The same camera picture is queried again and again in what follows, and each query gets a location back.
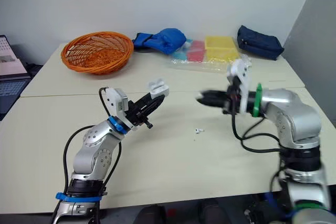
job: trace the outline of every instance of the blue clip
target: blue clip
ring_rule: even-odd
[[[98,202],[101,201],[100,197],[86,197],[86,198],[77,198],[77,197],[68,197],[64,193],[56,193],[56,199],[61,199],[66,202]]]
[[[124,129],[124,127],[120,125],[119,123],[117,123],[116,120],[112,116],[109,117],[109,121],[112,123],[112,125],[115,127],[117,131],[121,132],[124,135],[127,134],[127,131]]]

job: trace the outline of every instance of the wicker basket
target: wicker basket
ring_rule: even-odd
[[[133,53],[133,42],[111,31],[86,34],[67,44],[63,63],[77,72],[107,74],[126,65]]]

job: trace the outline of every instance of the white table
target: white table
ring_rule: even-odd
[[[51,55],[38,75],[22,93],[22,97],[48,95],[97,94],[100,87],[122,88],[125,92],[147,92],[149,81],[163,78],[170,92],[226,89],[225,73],[176,70],[167,67],[168,56],[157,53],[134,53],[122,70],[105,76],[77,73],[68,69],[60,58],[65,44]],[[262,82],[264,87],[302,88],[305,85],[288,62],[280,56],[277,61],[252,58],[249,69],[251,88]]]
[[[336,184],[336,130],[305,88],[290,90],[321,115],[322,160],[329,184]],[[136,100],[142,94],[128,95]],[[97,95],[20,98],[0,124],[0,214],[52,211],[55,194],[64,187],[66,140],[76,129],[106,118]],[[248,115],[237,116],[239,132],[254,121]],[[268,190],[278,155],[243,150],[232,134],[230,116],[198,104],[193,92],[172,92],[150,115],[150,122],[152,129],[140,127],[122,141],[120,163],[108,183],[102,208]],[[196,135],[197,127],[205,132]],[[276,133],[270,122],[258,131]],[[69,149],[70,172],[82,136]],[[251,140],[250,145],[275,146],[269,138]]]

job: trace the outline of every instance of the robotic arm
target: robotic arm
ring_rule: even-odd
[[[128,101],[121,89],[106,88],[107,107],[112,116],[90,128],[83,146],[75,156],[69,186],[64,193],[58,193],[59,204],[55,209],[53,223],[62,216],[85,216],[98,214],[99,204],[106,195],[107,171],[111,165],[112,152],[130,130],[135,131],[143,123],[153,125],[147,116],[156,110],[169,94],[169,88],[162,80],[150,83],[150,93],[137,102]]]
[[[198,102],[222,108],[224,114],[248,112],[271,120],[277,127],[277,151],[285,174],[280,184],[288,194],[290,208],[300,209],[292,223],[336,223],[336,217],[326,211],[331,204],[320,160],[321,120],[316,110],[289,90],[262,89],[259,84],[255,92],[248,91],[247,66],[241,59],[229,66],[227,78],[227,91],[203,91]]]

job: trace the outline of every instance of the blue bag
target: blue bag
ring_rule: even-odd
[[[237,41],[239,48],[272,60],[284,51],[277,37],[260,34],[245,26],[238,30]]]
[[[176,28],[166,28],[157,34],[138,33],[133,40],[134,49],[153,48],[170,55],[185,43],[186,37]]]

